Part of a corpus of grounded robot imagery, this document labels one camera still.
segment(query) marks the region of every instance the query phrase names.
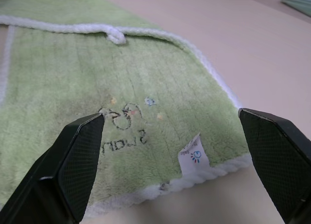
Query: care label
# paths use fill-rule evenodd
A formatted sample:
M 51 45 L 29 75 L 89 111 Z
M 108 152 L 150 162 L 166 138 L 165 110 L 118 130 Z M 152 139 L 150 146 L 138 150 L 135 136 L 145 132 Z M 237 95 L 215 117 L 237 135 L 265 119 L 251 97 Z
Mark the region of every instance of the care label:
M 196 173 L 210 167 L 209 159 L 204 153 L 200 133 L 196 135 L 185 148 L 178 153 L 182 175 Z

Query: table surface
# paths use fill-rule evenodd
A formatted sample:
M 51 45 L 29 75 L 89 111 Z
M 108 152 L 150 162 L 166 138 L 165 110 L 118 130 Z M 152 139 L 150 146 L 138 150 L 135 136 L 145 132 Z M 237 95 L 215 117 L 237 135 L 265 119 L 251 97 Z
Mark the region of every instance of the table surface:
M 290 119 L 311 136 L 311 24 L 252 0 L 110 1 L 194 43 L 245 107 Z M 1 28 L 1 45 L 4 35 Z M 283 221 L 251 166 L 83 223 Z

